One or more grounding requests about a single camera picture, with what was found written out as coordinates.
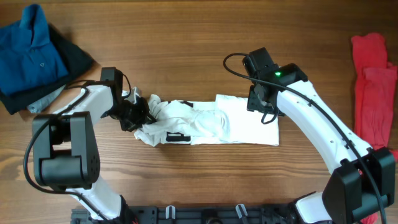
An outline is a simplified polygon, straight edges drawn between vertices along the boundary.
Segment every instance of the black cable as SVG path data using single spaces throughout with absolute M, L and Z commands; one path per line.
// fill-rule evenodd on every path
M 129 96 L 131 95 L 131 85 L 130 85 L 130 81 L 129 81 L 129 79 L 127 78 L 127 76 L 126 76 L 125 74 L 123 74 L 123 76 L 126 78 L 126 81 L 127 81 L 127 83 L 129 84 L 129 90 L 130 90 L 129 94 L 127 94 L 126 96 L 123 96 L 123 97 L 122 97 L 123 99 L 126 99 L 127 97 L 129 97 Z
M 48 119 L 48 120 L 47 120 L 47 121 L 34 133 L 32 139 L 30 140 L 30 143 L 29 143 L 29 145 L 28 145 L 28 147 L 27 147 L 27 149 L 26 149 L 25 156 L 24 156 L 24 163 L 23 163 L 23 166 L 24 166 L 24 175 L 25 175 L 25 178 L 26 178 L 27 182 L 28 182 L 32 187 L 34 187 L 35 189 L 37 189 L 37 190 L 39 190 L 39 191 L 41 191 L 41 192 L 44 192 L 44 193 L 47 193 L 47 194 L 73 195 L 73 196 L 76 196 L 79 200 L 82 200 L 85 204 L 87 204 L 87 206 L 89 206 L 89 208 L 92 209 L 92 211 L 94 211 L 98 216 L 100 216 L 105 222 L 109 223 L 109 220 L 108 220 L 99 210 L 97 210 L 94 206 L 92 206 L 92 204 L 89 203 L 89 201 L 87 201 L 87 199 L 84 198 L 81 194 L 76 193 L 76 192 L 67 192 L 67 191 L 65 191 L 65 192 L 57 192 L 57 191 L 54 191 L 54 190 L 45 189 L 45 188 L 43 188 L 43 187 L 37 185 L 37 184 L 30 178 L 30 175 L 29 175 L 29 170 L 28 170 L 28 166 L 27 166 L 27 163 L 28 163 L 28 160 L 29 160 L 29 154 L 30 154 L 30 151 L 32 150 L 32 147 L 33 147 L 33 145 L 34 145 L 36 139 L 39 137 L 40 133 L 47 127 L 47 125 L 50 124 L 50 122 L 51 122 L 53 119 L 58 119 L 62 114 L 64 114 L 64 113 L 67 112 L 67 111 L 70 111 L 71 109 L 73 109 L 73 107 L 75 107 L 77 104 L 79 104 L 82 100 L 84 100 L 84 99 L 90 94 L 89 89 L 87 89 L 87 87 L 84 86 L 84 85 L 66 86 L 66 87 L 65 87 L 66 90 L 69 90 L 69 89 L 72 89 L 72 88 L 83 88 L 83 89 L 85 89 L 85 92 L 84 92 L 83 96 L 79 97 L 79 99 L 77 99 L 75 102 L 73 102 L 72 104 L 68 105 L 67 108 L 65 108 L 65 109 L 62 110 L 61 112 L 57 113 L 54 117 Z
M 244 53 L 233 53 L 233 54 L 230 54 L 230 55 L 228 55 L 227 57 L 225 57 L 225 58 L 224 58 L 224 61 L 223 61 L 223 65 L 224 65 L 224 68 L 225 68 L 227 71 L 229 71 L 230 73 L 232 73 L 232 74 L 234 74 L 234 75 L 237 75 L 237 76 L 239 76 L 239 77 L 241 77 L 241 78 L 245 78 L 245 79 L 251 80 L 251 81 L 256 82 L 256 83 L 260 83 L 260 84 L 264 84 L 264 85 L 269 85 L 269 86 L 274 86 L 274 87 L 276 87 L 276 88 L 278 88 L 278 89 L 280 89 L 280 90 L 287 90 L 287 91 L 290 91 L 290 92 L 296 94 L 297 96 L 303 98 L 304 100 L 308 101 L 308 102 L 310 103 L 310 105 L 316 107 L 316 109 L 318 109 L 318 111 L 321 112 L 321 114 L 322 114 L 323 116 L 325 116 L 325 118 L 331 123 L 331 125 L 333 125 L 333 127 L 337 130 L 337 132 L 341 135 L 341 137 L 342 137 L 342 138 L 344 139 L 344 141 L 347 143 L 347 145 L 349 146 L 349 148 L 353 151 L 353 153 L 355 154 L 355 156 L 358 158 L 358 162 L 361 164 L 362 170 L 363 170 L 364 173 L 366 174 L 366 177 L 367 177 L 368 180 L 370 181 L 370 183 L 371 183 L 371 185 L 372 185 L 372 188 L 373 188 L 373 190 L 374 190 L 374 193 L 376 194 L 377 203 L 378 203 L 379 209 L 380 209 L 381 222 L 382 222 L 383 224 L 387 223 L 387 220 L 386 220 L 386 211 L 384 210 L 384 205 L 383 205 L 383 202 L 382 202 L 382 199 L 381 199 L 381 196 L 380 196 L 380 191 L 379 191 L 379 188 L 377 187 L 377 185 L 376 185 L 376 183 L 375 183 L 375 181 L 374 181 L 374 179 L 373 179 L 373 177 L 372 177 L 371 172 L 369 171 L 369 169 L 368 169 L 368 167 L 366 166 L 365 162 L 362 160 L 362 157 L 361 157 L 361 155 L 359 154 L 359 152 L 355 149 L 353 143 L 347 138 L 346 134 L 345 134 L 345 133 L 341 130 L 341 128 L 336 124 L 336 122 L 333 120 L 333 118 L 331 118 L 331 117 L 329 116 L 329 114 L 328 114 L 326 111 L 324 111 L 324 110 L 323 110 L 318 104 L 316 104 L 313 100 L 311 100 L 310 98 L 308 98 L 307 96 L 305 96 L 304 94 L 300 93 L 300 92 L 297 91 L 297 90 L 294 90 L 294 89 L 289 88 L 289 87 L 286 87 L 286 86 L 278 85 L 278 84 L 275 84 L 275 83 L 271 83 L 271 82 L 266 82 L 266 81 L 258 80 L 258 79 L 256 79 L 256 78 L 251 78 L 251 77 L 249 77 L 249 76 L 247 76 L 247 75 L 243 75 L 243 74 L 240 74 L 240 73 L 238 73 L 238 72 L 235 72 L 235 71 L 229 69 L 228 66 L 226 65 L 226 61 L 227 61 L 227 59 L 229 59 L 230 57 L 235 56 L 235 55 L 247 56 L 248 54 L 244 54 Z
M 261 118 L 261 123 L 262 123 L 262 124 L 269 124 L 269 123 L 274 122 L 275 119 L 276 119 L 276 117 L 278 117 L 278 114 L 279 114 L 279 108 L 277 107 L 277 108 L 274 110 L 274 116 L 272 117 L 272 119 L 270 119 L 269 121 L 264 122 L 264 119 L 265 119 L 266 116 L 267 116 L 267 113 L 264 112 L 264 114 L 262 115 L 262 118 Z

